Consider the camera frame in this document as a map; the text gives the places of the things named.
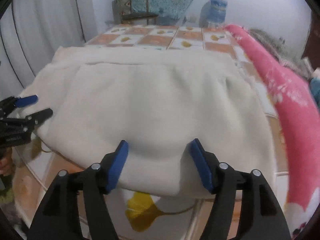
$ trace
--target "blue container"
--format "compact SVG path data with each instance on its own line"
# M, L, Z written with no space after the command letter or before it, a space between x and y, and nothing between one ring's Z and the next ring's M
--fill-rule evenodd
M207 21L213 24L222 24L226 19L228 1L210 0L211 7L207 16Z

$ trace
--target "metal bolt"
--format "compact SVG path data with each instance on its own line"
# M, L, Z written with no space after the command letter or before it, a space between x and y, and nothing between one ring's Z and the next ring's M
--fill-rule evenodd
M91 165L91 169L93 170L98 170L100 169L100 167L101 167L100 163L94 163Z
M226 164L226 163L220 163L220 164L219 164L219 167L220 167L221 169L223 169L223 170L226 170L229 166L228 166L228 164Z
M261 171L258 170L253 170L253 174L257 177L259 177L261 175Z
M66 170L59 171L59 173L58 173L58 175L59 175L60 177L66 176L66 174L67 174L67 171L66 171Z

